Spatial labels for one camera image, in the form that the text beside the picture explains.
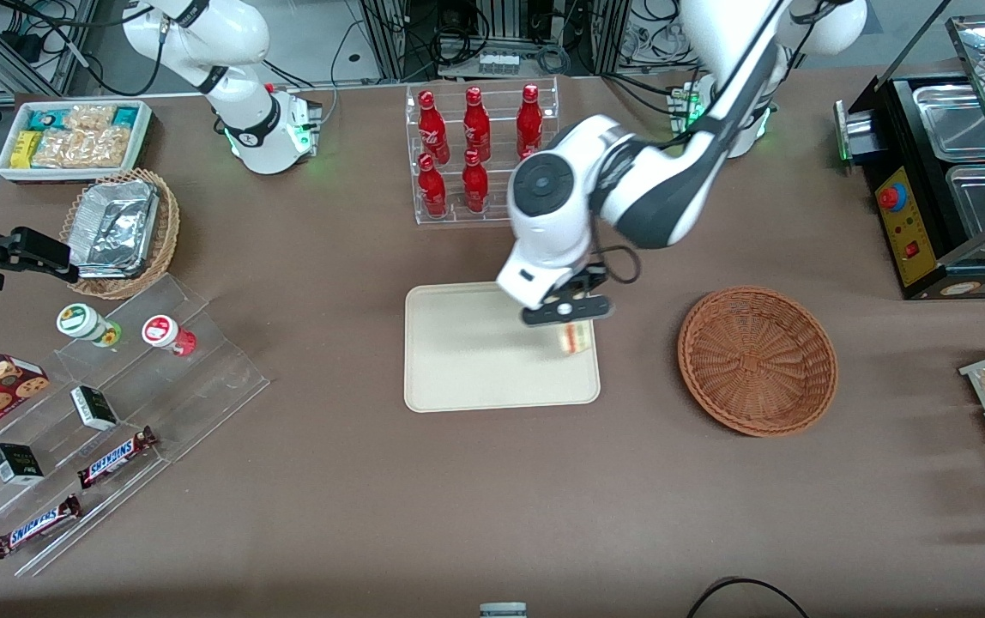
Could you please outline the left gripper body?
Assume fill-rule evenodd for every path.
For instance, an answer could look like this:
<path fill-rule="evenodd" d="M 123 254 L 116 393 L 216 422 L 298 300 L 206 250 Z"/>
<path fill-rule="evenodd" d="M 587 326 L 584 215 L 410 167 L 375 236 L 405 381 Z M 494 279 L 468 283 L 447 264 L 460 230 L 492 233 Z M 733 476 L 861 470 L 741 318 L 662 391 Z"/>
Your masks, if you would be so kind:
<path fill-rule="evenodd" d="M 523 308 L 523 323 L 528 327 L 542 327 L 609 317 L 613 313 L 613 302 L 607 296 L 595 293 L 606 281 L 606 266 L 586 266 L 564 285 L 551 290 L 539 309 Z"/>

